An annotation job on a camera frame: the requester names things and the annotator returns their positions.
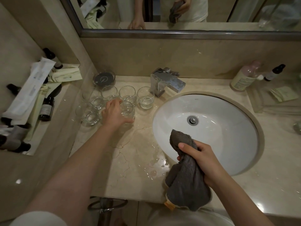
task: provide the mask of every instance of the metal drain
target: metal drain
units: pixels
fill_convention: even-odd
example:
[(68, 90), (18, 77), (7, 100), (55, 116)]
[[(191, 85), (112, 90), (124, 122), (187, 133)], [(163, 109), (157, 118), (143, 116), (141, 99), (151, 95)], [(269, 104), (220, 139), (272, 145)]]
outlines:
[(187, 117), (187, 122), (191, 126), (196, 126), (199, 123), (199, 119), (196, 116)]

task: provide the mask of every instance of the sink basin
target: sink basin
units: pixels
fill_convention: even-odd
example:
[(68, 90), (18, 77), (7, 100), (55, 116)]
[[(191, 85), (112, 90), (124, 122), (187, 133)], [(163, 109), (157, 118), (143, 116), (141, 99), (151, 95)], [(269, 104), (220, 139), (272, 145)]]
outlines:
[(237, 107), (243, 109), (240, 104), (214, 95), (189, 94), (171, 98), (156, 111), (153, 134), (165, 154), (175, 162), (178, 162), (178, 154), (169, 144), (171, 130), (189, 134), (211, 145), (225, 170), (236, 175), (252, 167), (262, 155), (263, 131), (248, 110), (244, 109), (247, 115)]

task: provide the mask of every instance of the chrome faucet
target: chrome faucet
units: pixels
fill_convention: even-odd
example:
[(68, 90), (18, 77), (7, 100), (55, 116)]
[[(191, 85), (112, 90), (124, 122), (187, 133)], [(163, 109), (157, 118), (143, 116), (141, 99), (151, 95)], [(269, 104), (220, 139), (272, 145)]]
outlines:
[(150, 75), (150, 88), (156, 97), (160, 97), (164, 93), (166, 86), (179, 93), (186, 84), (177, 78), (179, 76), (179, 72), (171, 71), (168, 67), (158, 68)]

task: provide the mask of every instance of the metal mirror frame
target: metal mirror frame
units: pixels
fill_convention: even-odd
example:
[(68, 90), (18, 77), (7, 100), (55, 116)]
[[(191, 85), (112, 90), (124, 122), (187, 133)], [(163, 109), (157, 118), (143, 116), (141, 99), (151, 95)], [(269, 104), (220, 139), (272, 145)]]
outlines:
[(60, 0), (81, 38), (301, 41), (301, 32), (84, 29), (70, 0)]

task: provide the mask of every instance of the countertop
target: countertop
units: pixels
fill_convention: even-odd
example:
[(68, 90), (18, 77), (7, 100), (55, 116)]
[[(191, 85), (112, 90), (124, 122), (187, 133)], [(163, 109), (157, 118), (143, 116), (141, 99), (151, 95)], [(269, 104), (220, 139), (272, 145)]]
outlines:
[[(301, 116), (254, 113), (247, 93), (232, 91), (230, 80), (181, 80), (186, 82), (182, 92), (208, 91), (224, 95), (254, 114), (264, 131), (265, 149), (254, 167), (233, 178), (264, 213), (301, 217), (301, 136), (292, 129)], [(126, 85), (137, 91), (142, 86), (150, 86), (150, 79), (116, 76), (118, 90)], [(166, 88), (165, 93), (155, 99), (152, 109), (136, 106), (133, 126), (121, 129), (106, 149), (94, 179), (92, 196), (165, 202), (164, 178), (172, 164), (153, 136), (152, 121), (155, 111), (174, 95), (175, 92)], [(99, 126), (81, 126), (70, 155)], [(214, 192), (212, 201), (205, 207), (224, 210)]]

